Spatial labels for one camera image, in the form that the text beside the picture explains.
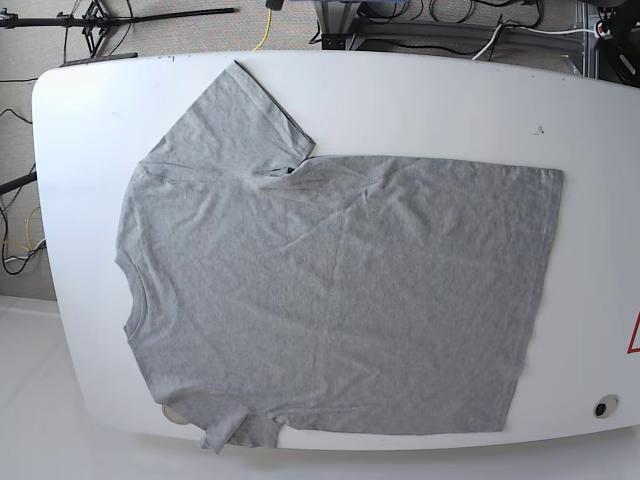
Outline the grey T-shirt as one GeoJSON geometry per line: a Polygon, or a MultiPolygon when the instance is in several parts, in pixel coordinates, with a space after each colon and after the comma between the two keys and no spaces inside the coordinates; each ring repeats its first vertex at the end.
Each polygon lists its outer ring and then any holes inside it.
{"type": "Polygon", "coordinates": [[[215,451],[502,431],[563,173],[314,147],[233,63],[137,164],[116,261],[154,401],[215,451]]]}

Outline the beige table grommet cap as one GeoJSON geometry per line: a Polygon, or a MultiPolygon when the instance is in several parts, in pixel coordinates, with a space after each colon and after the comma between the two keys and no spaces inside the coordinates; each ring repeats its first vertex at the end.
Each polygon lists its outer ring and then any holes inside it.
{"type": "Polygon", "coordinates": [[[167,405],[161,406],[164,417],[173,424],[176,425],[188,425],[189,421],[183,418],[179,413],[167,405]]]}

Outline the black tripod stand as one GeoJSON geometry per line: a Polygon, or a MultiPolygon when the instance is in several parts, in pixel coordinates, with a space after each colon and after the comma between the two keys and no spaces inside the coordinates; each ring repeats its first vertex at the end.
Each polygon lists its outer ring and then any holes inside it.
{"type": "Polygon", "coordinates": [[[90,1],[87,10],[76,17],[74,9],[70,13],[59,12],[55,17],[22,17],[16,13],[9,12],[6,8],[1,9],[1,28],[45,28],[60,27],[65,31],[63,41],[63,62],[67,62],[68,31],[73,28],[81,30],[85,40],[89,58],[94,59],[100,53],[105,39],[112,30],[126,27],[127,30],[120,42],[112,48],[110,55],[113,55],[124,42],[133,25],[150,23],[164,20],[176,20],[182,18],[194,18],[204,16],[228,15],[238,13],[239,10],[233,7],[212,8],[202,10],[180,11],[173,13],[162,13],[154,15],[136,16],[133,13],[132,4],[126,1],[128,9],[127,16],[114,16],[107,12],[102,1],[90,1]]]}

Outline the red triangle sticker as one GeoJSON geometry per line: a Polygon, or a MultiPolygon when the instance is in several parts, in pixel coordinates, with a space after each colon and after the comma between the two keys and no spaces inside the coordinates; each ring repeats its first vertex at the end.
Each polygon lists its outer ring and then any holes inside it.
{"type": "Polygon", "coordinates": [[[634,324],[634,328],[632,331],[632,335],[629,341],[629,345],[628,345],[628,349],[627,349],[627,353],[628,354],[633,354],[633,353],[639,353],[640,352],[640,346],[639,346],[639,325],[640,325],[640,314],[637,316],[636,322],[634,324]]]}

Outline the grey metal frame base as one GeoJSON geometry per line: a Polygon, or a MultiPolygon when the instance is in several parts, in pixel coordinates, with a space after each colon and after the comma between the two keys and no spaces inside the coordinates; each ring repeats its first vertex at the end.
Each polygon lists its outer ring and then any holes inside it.
{"type": "Polygon", "coordinates": [[[310,40],[324,50],[380,47],[491,61],[500,50],[557,54],[585,76],[599,27],[589,7],[564,29],[546,21],[544,1],[462,1],[462,15],[445,18],[442,1],[314,1],[317,32],[310,40]]]}

